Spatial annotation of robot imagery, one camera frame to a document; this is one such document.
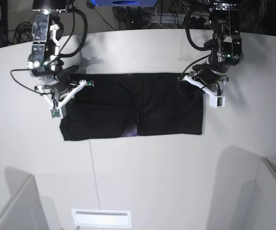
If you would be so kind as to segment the black robot arm image-left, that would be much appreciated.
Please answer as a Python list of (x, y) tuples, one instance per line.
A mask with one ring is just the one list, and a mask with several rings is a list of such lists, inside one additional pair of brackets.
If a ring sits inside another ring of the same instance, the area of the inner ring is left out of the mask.
[[(32, 27), (32, 50), (27, 60), (26, 71), (32, 77), (39, 78), (50, 90), (49, 94), (61, 99), (61, 95), (70, 92), (74, 84), (70, 75), (78, 70), (74, 65), (64, 69), (63, 58), (72, 58), (83, 48), (88, 21), (85, 13), (74, 6), (72, 0), (35, 0), (33, 11), (38, 12)], [(64, 25), (59, 14), (78, 14), (83, 20), (83, 34), (79, 46), (69, 54), (63, 54), (60, 39), (64, 33)]]

